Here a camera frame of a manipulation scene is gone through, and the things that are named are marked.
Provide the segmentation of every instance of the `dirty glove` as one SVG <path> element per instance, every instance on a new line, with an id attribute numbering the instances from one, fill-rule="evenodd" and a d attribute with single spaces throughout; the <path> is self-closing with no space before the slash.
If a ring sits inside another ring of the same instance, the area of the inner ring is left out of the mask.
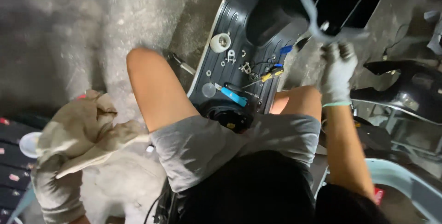
<path id="1" fill-rule="evenodd" d="M 358 64 L 351 43 L 332 43 L 322 48 L 327 65 L 322 77 L 322 106 L 350 105 L 349 80 Z"/>
<path id="2" fill-rule="evenodd" d="M 31 172 L 35 195 L 47 224 L 66 224 L 86 213 L 80 201 L 82 172 L 55 178 L 67 160 L 64 154 L 55 154 L 45 161 L 39 158 Z"/>

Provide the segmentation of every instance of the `black rubber floor mat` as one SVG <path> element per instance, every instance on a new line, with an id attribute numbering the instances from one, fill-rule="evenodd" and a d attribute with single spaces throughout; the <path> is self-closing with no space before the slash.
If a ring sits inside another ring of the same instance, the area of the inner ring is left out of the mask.
<path id="1" fill-rule="evenodd" d="M 284 63 L 285 55 L 279 54 L 279 50 L 287 45 L 295 44 L 296 40 L 308 29 L 308 22 L 303 18 L 295 18 L 292 23 L 282 29 L 277 35 L 261 47 L 252 45 L 246 39 L 247 17 L 256 6 L 258 0 L 226 0 L 222 6 L 218 19 L 215 19 L 216 26 L 213 35 L 219 33 L 230 33 L 232 44 L 229 49 L 222 53 L 213 52 L 210 47 L 207 49 L 202 66 L 194 86 L 191 88 L 189 98 L 197 107 L 202 103 L 212 99 L 230 100 L 227 96 L 217 91 L 216 94 L 207 98 L 202 94 L 202 86 L 208 82 L 216 82 L 223 86 L 225 82 L 233 83 L 237 86 L 245 86 L 251 81 L 249 75 L 239 69 L 245 62 L 251 64 L 267 62 L 269 59 L 273 63 Z M 227 52 L 235 51 L 235 63 L 225 61 Z M 268 64 L 255 66 L 252 72 L 257 75 L 265 74 Z M 245 93 L 238 95 L 247 98 L 247 105 L 244 111 L 250 114 L 268 113 L 273 102 L 274 94 L 279 78 L 270 79 L 266 82 L 258 82 L 245 90 L 259 95 L 259 98 Z"/>

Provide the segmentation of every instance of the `work glove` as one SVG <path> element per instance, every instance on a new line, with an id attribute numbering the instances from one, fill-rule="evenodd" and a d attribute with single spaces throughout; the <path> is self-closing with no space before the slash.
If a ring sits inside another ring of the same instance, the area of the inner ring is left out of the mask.
<path id="1" fill-rule="evenodd" d="M 44 161 L 38 159 L 31 172 L 35 195 L 47 224 L 67 224 L 86 213 L 80 201 L 82 171 L 55 178 L 61 165 L 67 160 L 62 153 Z"/>
<path id="2" fill-rule="evenodd" d="M 332 43 L 322 47 L 327 61 L 321 82 L 322 106 L 350 105 L 349 80 L 358 58 L 351 43 Z"/>

